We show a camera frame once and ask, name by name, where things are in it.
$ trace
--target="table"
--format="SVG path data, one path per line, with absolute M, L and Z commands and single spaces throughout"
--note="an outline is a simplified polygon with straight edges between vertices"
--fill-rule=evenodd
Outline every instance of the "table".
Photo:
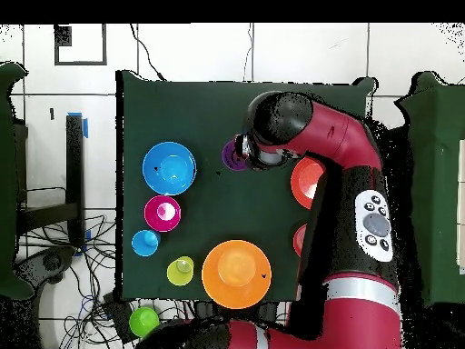
M 259 246 L 272 266 L 272 284 L 265 301 L 296 298 L 299 257 L 292 248 L 295 231 L 308 212 L 292 196 L 293 165 L 266 172 L 234 172 L 223 165 L 221 151 L 242 131 L 242 120 L 253 98 L 270 90 L 305 92 L 354 116 L 365 116 L 366 96 L 375 89 L 371 78 L 353 85 L 276 83 L 174 83 L 143 80 L 117 72 L 117 135 L 123 151 L 117 164 L 117 248 L 123 261 L 122 298 L 210 300 L 201 271 L 208 253 L 219 243 L 243 239 Z M 145 154 L 164 141 L 185 145 L 197 163 L 193 185 L 175 199 L 182 220 L 162 234 L 155 254 L 137 255 L 133 235 L 148 229 L 143 208 L 156 195 L 144 181 Z M 179 256 L 194 261 L 193 280 L 184 287 L 170 284 L 168 264 Z

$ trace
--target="black frame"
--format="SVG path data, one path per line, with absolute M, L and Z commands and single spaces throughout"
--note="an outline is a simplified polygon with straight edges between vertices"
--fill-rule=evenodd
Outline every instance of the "black frame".
M 18 202 L 27 202 L 25 139 L 27 127 L 15 125 L 16 166 L 18 170 Z M 21 208 L 17 216 L 18 234 L 57 224 L 68 223 L 70 244 L 80 247 L 84 244 L 84 139 L 83 120 L 81 116 L 66 117 L 66 195 L 64 204 L 38 208 Z

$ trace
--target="blue bowl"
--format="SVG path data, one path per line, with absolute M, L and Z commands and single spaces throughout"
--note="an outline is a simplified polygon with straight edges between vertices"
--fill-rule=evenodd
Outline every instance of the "blue bowl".
M 141 230 L 133 237 L 133 250 L 141 257 L 148 257 L 156 252 L 160 235 L 152 230 Z
M 185 192 L 193 183 L 196 172 L 192 153 L 175 142 L 163 142 L 152 147 L 143 159 L 143 178 L 158 194 Z

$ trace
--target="lime green cup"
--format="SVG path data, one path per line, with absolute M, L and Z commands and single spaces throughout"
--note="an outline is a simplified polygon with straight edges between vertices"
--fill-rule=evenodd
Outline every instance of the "lime green cup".
M 129 318 L 129 327 L 137 337 L 146 337 L 160 324 L 158 314 L 154 309 L 141 306 Z
M 193 259 L 190 257 L 179 257 L 172 261 L 166 270 L 168 281 L 176 286 L 189 284 L 193 279 Z

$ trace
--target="green mat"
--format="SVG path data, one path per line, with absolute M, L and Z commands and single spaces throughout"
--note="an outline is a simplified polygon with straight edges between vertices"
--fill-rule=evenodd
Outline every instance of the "green mat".
M 234 172 L 223 165 L 222 149 L 242 131 L 248 104 L 265 91 L 313 93 L 334 108 L 365 116 L 374 80 L 360 79 L 354 85 L 171 83 L 144 81 L 126 71 L 122 77 L 123 298 L 209 300 L 201 279 L 206 255 L 221 242 L 242 239 L 259 246 L 270 260 L 272 284 L 265 300 L 295 300 L 299 257 L 292 236 L 306 223 L 308 212 L 292 196 L 293 165 Z M 133 251 L 131 240 L 148 228 L 143 208 L 156 195 L 143 179 L 142 163 L 145 154 L 164 141 L 189 148 L 198 173 L 193 185 L 175 197 L 182 208 L 181 222 L 162 234 L 155 254 L 142 258 Z M 168 282 L 166 268 L 182 255 L 194 260 L 194 277 L 188 285 L 176 287 Z
M 465 275 L 456 263 L 460 139 L 465 139 L 465 86 L 432 72 L 413 77 L 400 105 L 410 118 L 413 154 L 411 221 L 426 306 L 465 303 Z

